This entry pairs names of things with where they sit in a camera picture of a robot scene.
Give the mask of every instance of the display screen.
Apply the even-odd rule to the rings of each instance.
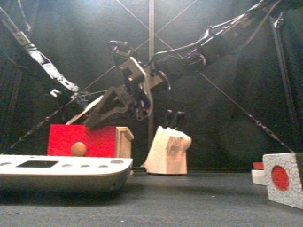
[[[18,167],[31,167],[31,168],[50,168],[52,167],[58,161],[55,160],[28,160]]]

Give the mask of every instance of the table surface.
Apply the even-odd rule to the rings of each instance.
[[[134,172],[112,193],[3,192],[0,226],[302,226],[250,173]]]

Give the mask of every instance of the metal rod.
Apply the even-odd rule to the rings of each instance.
[[[155,53],[155,2],[150,0],[150,60]],[[149,149],[154,140],[154,110],[149,117]]]
[[[285,96],[287,100],[287,112],[289,112],[289,118],[293,128],[293,137],[294,141],[297,143],[297,150],[299,151],[303,147],[302,141],[299,139],[299,126],[298,126],[298,113],[294,103],[294,97],[293,97],[293,90],[289,80],[289,70],[287,70],[287,61],[286,61],[286,53],[283,50],[283,42],[282,42],[282,27],[285,22],[285,12],[279,14],[279,17],[277,21],[274,21],[274,18],[271,18],[271,24],[273,24],[273,33],[275,38],[275,45],[277,45],[277,56],[278,56],[278,63],[279,63],[279,69],[281,69],[281,76],[282,76],[282,82],[285,87]]]

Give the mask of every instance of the black curtain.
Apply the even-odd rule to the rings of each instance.
[[[99,92],[122,84],[120,71],[112,68],[110,40],[127,41],[139,47],[141,59],[149,61],[147,0],[31,0],[22,3],[26,20],[32,25],[32,43],[82,90]],[[193,43],[210,25],[229,21],[257,3],[254,0],[155,1],[155,51]],[[7,4],[3,3],[3,7],[22,27],[24,18],[14,14]],[[262,161],[265,153],[289,152],[254,119],[298,150],[293,135],[298,133],[302,138],[301,21],[302,9],[286,12],[283,39],[299,132],[293,131],[287,114],[270,20],[245,49],[219,59],[206,68],[205,75],[185,74],[174,78],[170,74],[173,89],[154,94],[154,130],[165,123],[167,109],[186,111],[183,131],[194,139],[187,151],[189,167],[251,167],[254,161]],[[48,94],[50,78],[32,67],[34,62],[0,26],[2,43],[6,42],[2,45],[2,150],[6,150],[58,110],[60,103]],[[68,117],[70,114],[59,113],[10,153],[46,154],[48,126],[67,122]],[[141,166],[149,153],[147,121],[137,122],[131,117],[127,126],[135,135],[134,164]]]

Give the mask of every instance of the red dot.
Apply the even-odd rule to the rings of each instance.
[[[273,167],[271,178],[277,188],[281,191],[286,191],[289,189],[289,175],[283,167],[281,166]]]

